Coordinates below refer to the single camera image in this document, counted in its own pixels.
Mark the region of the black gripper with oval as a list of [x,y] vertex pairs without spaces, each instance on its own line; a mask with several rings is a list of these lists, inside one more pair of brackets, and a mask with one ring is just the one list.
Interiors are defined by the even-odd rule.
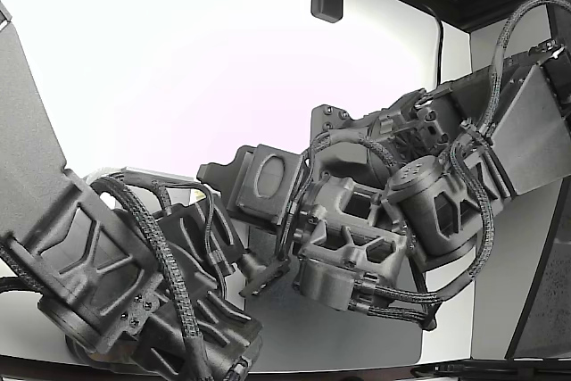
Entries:
[[233,218],[275,232],[301,169],[301,155],[258,145],[239,147],[228,164],[202,164],[196,177],[219,193],[231,193],[227,210]]

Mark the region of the black ribbed gripper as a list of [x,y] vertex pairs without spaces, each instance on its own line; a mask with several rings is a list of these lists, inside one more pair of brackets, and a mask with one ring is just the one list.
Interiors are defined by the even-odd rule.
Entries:
[[[233,265],[245,254],[245,249],[222,201],[214,202],[211,223],[211,251],[219,263],[224,277],[234,272]],[[187,265],[193,263],[208,279],[217,280],[216,270],[207,255],[205,221],[208,214],[206,201],[190,205],[175,203],[168,209],[157,211],[156,220],[165,238],[183,250]]]

